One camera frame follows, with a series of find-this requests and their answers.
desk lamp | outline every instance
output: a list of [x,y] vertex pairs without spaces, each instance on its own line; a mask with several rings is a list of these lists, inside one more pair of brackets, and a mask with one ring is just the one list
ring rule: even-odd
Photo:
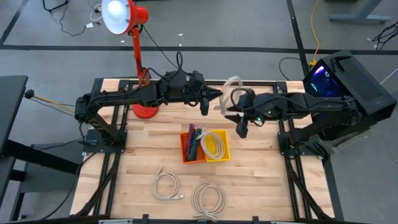
[[[149,84],[149,71],[141,63],[141,46],[139,43],[139,24],[148,21],[148,11],[137,6],[132,0],[103,0],[101,12],[106,27],[114,34],[128,33],[132,36],[134,57],[136,59],[139,85]],[[132,106],[134,114],[141,119],[149,119],[156,115],[159,107],[145,107],[138,104]]]

yellow bin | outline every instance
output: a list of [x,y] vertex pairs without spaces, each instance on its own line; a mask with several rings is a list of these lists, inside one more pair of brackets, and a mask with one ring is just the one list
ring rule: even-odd
[[[206,161],[207,162],[221,162],[221,161],[230,160],[231,153],[229,152],[228,135],[226,134],[226,130],[214,130],[211,132],[216,133],[223,140],[224,147],[225,147],[225,153],[221,159],[212,159],[206,155]],[[205,144],[206,144],[206,148],[209,150],[210,153],[212,153],[212,154],[216,153],[216,143],[214,142],[214,138],[212,136],[206,136]]]

wooden table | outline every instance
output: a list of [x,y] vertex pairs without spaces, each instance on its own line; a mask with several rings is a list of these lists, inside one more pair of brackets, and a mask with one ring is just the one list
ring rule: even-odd
[[[102,90],[116,91],[118,83],[118,79],[104,79]],[[287,87],[289,92],[304,92],[302,82],[287,82]],[[268,86],[251,88],[256,93],[272,93],[272,88]],[[279,153],[277,142],[278,123],[267,122],[261,128],[250,124],[247,138],[241,139],[235,132],[236,125],[214,110],[217,104],[218,100],[210,103],[208,116],[202,116],[198,106],[192,108],[183,103],[162,105],[159,113],[148,120],[139,119],[132,111],[129,112],[126,151],[120,160],[111,218],[142,218],[143,214],[149,214],[149,218],[193,219],[192,215],[196,212],[190,201],[192,190],[202,181],[211,181],[227,194],[227,207],[219,220],[252,220],[253,216],[258,216],[260,220],[294,219],[284,158]],[[112,113],[113,107],[99,111],[108,122]],[[300,128],[311,122],[308,116],[295,120],[295,126]],[[182,164],[179,134],[188,131],[190,123],[207,130],[227,129],[231,160]],[[93,156],[82,168],[71,214],[79,211],[96,190],[103,156]],[[316,156],[302,156],[302,165],[308,191],[325,213],[333,217],[321,160]],[[150,184],[162,166],[163,171],[178,176],[178,192],[184,195],[183,199],[160,201],[151,195]],[[173,188],[171,184],[171,179],[167,177],[160,179],[159,193],[169,193]],[[297,189],[296,192],[300,214],[304,217],[302,198]],[[217,199],[215,192],[209,190],[203,201],[205,205],[212,206]],[[105,204],[106,196],[103,197],[100,213],[104,212]]]

white cable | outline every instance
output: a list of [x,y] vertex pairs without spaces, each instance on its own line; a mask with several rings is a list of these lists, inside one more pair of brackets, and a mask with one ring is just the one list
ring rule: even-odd
[[[203,206],[202,198],[203,198],[203,192],[209,188],[214,189],[217,192],[218,202],[214,208],[212,208],[211,210],[206,210]],[[193,217],[195,218],[207,217],[210,220],[217,222],[216,216],[221,215],[226,208],[226,194],[221,187],[215,185],[214,183],[202,182],[193,189],[191,203],[193,209],[199,212],[199,214],[195,214],[193,215]]]
[[101,16],[100,18],[98,18],[98,19],[93,19],[93,13],[94,13],[95,9],[96,9],[98,6],[100,6],[100,5],[101,5],[101,3],[99,3],[98,5],[96,5],[96,6],[94,7],[94,9],[92,10],[92,12],[91,12],[91,14],[90,14],[90,20],[91,20],[91,21],[98,21],[98,20],[102,19],[102,16]]
[[[236,82],[238,83],[238,87],[239,87],[239,88],[242,88],[242,87],[243,87],[242,79],[240,79],[239,77],[231,77],[231,78],[229,78],[229,79],[224,83],[223,87],[221,87],[221,91],[223,92],[223,94],[222,94],[220,97],[218,97],[219,102],[220,102],[220,105],[219,105],[219,106],[216,106],[215,109],[220,109],[220,113],[221,113],[223,116],[227,113],[226,104],[227,104],[228,100],[230,100],[229,94],[226,94],[226,92],[227,92],[228,88],[229,88],[232,84],[234,84],[234,83],[236,83]],[[238,98],[239,95],[237,95],[236,93],[237,93],[237,91],[235,92],[235,94],[234,94],[234,96],[233,96],[233,99],[234,99],[235,102],[237,102],[237,101],[239,100],[239,98]]]
[[[157,173],[156,173],[156,175],[155,175],[155,179],[154,179],[154,181],[152,181],[151,190],[152,190],[153,196],[154,196],[155,198],[159,199],[159,200],[169,200],[169,199],[170,199],[170,200],[176,200],[176,199],[181,199],[181,198],[183,198],[183,197],[184,197],[183,195],[176,195],[176,194],[177,194],[178,187],[179,187],[177,176],[174,175],[174,174],[171,173],[171,172],[161,172],[161,171],[162,171],[162,168],[163,168],[163,167],[161,167],[161,168],[157,171]],[[160,179],[161,177],[163,177],[163,176],[170,177],[170,178],[173,180],[173,182],[174,182],[174,189],[173,189],[172,193],[169,194],[169,195],[166,195],[166,196],[160,195],[160,194],[157,192],[157,182],[158,182],[159,179]]]
[[398,71],[398,68],[396,68],[389,76],[387,76],[387,78],[385,78],[383,81],[381,81],[380,85],[382,85],[385,81],[387,81],[387,79],[389,79],[391,77],[391,75],[394,74],[396,71]]
[[[211,136],[216,143],[216,152],[214,154],[210,153],[206,147],[206,136]],[[222,159],[225,154],[225,146],[223,140],[214,132],[205,132],[205,128],[203,128],[203,132],[197,137],[197,140],[200,139],[200,145],[203,149],[203,152],[212,159]]]

orange bin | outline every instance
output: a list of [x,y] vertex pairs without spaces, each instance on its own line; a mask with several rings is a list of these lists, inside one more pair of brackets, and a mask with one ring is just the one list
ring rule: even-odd
[[185,146],[188,143],[188,133],[180,133],[180,145],[181,145],[181,158],[182,163],[191,164],[196,162],[206,162],[206,154],[203,152],[203,149],[200,146],[200,142],[198,142],[197,147],[197,159],[195,161],[186,161],[184,156]]

